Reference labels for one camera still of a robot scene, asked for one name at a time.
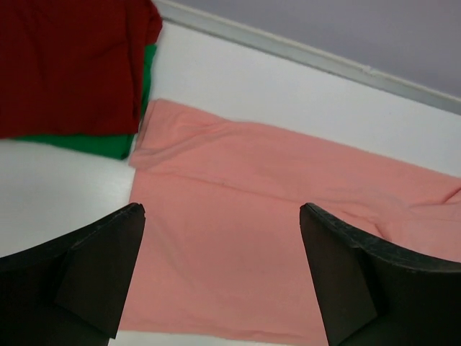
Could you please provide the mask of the salmon pink t-shirt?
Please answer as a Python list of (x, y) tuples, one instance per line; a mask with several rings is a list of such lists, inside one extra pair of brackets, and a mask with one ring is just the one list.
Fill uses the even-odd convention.
[(164, 99), (149, 104), (130, 163), (146, 226), (123, 330), (325, 345), (306, 203), (460, 260), (460, 180), (429, 169)]

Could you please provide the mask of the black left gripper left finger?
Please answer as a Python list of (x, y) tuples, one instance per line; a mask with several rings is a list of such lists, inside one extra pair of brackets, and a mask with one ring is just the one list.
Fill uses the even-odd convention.
[(1, 258), (2, 345), (108, 345), (116, 338), (145, 227), (131, 203)]

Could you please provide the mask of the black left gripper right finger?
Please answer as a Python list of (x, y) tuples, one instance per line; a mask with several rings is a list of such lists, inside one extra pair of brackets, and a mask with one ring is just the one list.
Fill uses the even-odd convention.
[(400, 247), (315, 204), (300, 231), (330, 345), (458, 345), (460, 264)]

